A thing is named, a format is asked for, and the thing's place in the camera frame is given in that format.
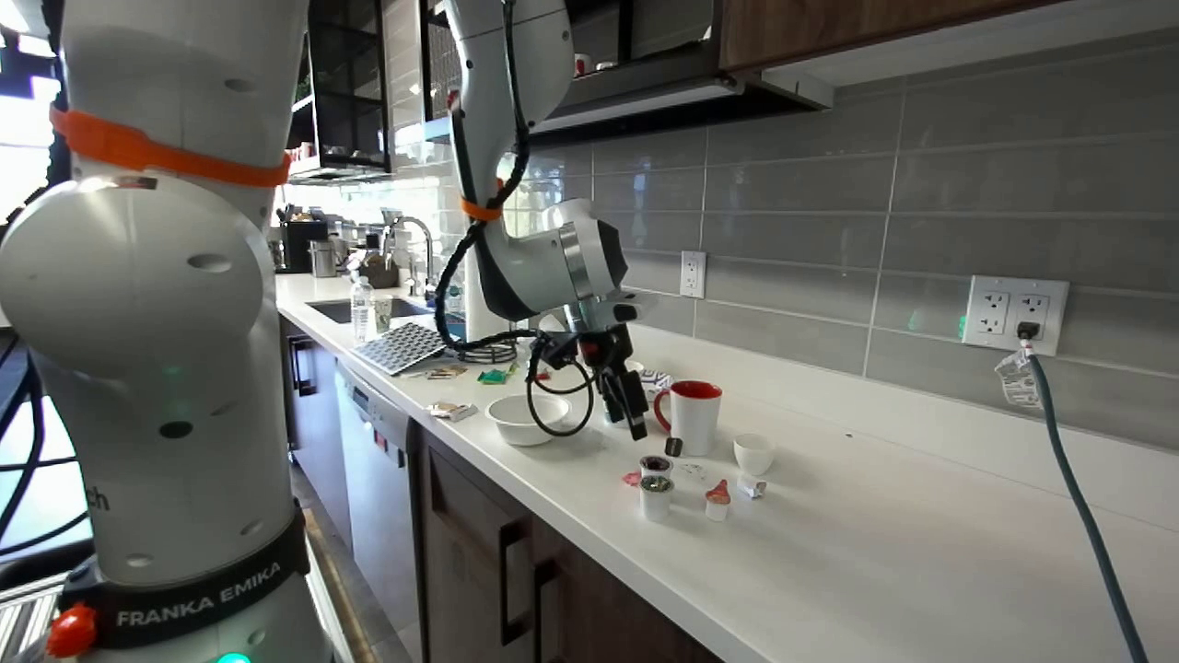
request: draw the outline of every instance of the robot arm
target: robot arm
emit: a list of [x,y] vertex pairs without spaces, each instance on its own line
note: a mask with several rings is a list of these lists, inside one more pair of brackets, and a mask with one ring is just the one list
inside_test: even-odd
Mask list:
[[[641,416],[649,406],[636,376],[628,371],[628,318],[635,312],[621,307],[628,274],[621,233],[579,201],[559,207],[563,225],[537,236],[510,236],[499,220],[522,175],[530,124],[555,110],[574,78],[563,0],[445,0],[445,11],[463,61],[452,162],[463,211],[476,220],[456,259],[476,248],[483,299],[499,318],[522,319],[563,311],[607,416],[628,421],[632,433],[646,439]],[[517,153],[512,175],[499,179],[499,162],[510,152]],[[571,341],[549,339],[537,346],[549,346],[549,366],[563,366]]]

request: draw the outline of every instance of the white countertop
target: white countertop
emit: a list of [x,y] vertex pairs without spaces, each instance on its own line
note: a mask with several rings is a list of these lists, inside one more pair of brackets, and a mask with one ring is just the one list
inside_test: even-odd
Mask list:
[[659,448],[659,433],[632,441],[628,432],[592,426],[512,448],[485,416],[430,421],[428,400],[485,406],[519,387],[479,387],[476,371],[386,378],[353,352],[345,325],[307,307],[317,299],[345,299],[343,279],[277,279],[280,312],[368,389],[413,412],[721,660],[1123,660],[1065,500],[1017,496],[982,470],[801,421],[775,439],[765,500],[735,490],[725,523],[649,523],[624,476]]

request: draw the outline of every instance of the gray tile backsplash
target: gray tile backsplash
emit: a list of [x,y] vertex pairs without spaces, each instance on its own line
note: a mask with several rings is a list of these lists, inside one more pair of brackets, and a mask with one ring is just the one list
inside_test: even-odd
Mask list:
[[[512,207],[591,196],[655,329],[994,407],[1001,352],[953,341],[969,277],[1068,279],[1060,421],[1179,448],[1177,71],[1166,32],[845,87],[543,152]],[[673,295],[677,250],[706,299]]]

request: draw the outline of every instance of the faucet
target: faucet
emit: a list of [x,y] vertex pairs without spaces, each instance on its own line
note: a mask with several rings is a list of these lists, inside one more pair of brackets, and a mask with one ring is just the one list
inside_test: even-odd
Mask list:
[[415,229],[420,229],[424,243],[428,243],[428,277],[424,277],[420,285],[413,279],[413,286],[410,286],[410,295],[420,295],[428,285],[436,285],[436,233],[430,233],[430,225],[420,220],[420,216],[399,214],[399,211],[392,211],[392,207],[381,211],[381,216],[382,216],[382,225],[395,229],[395,233],[399,233],[399,225],[415,225]]

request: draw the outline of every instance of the electrical outlet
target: electrical outlet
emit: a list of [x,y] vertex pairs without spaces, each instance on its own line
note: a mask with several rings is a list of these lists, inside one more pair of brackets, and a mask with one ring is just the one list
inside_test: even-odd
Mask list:
[[705,250],[677,253],[677,295],[705,299]]
[[963,341],[1017,350],[1017,329],[1039,325],[1036,352],[1058,352],[1065,325],[1065,279],[1006,279],[969,277],[969,301],[963,318]]

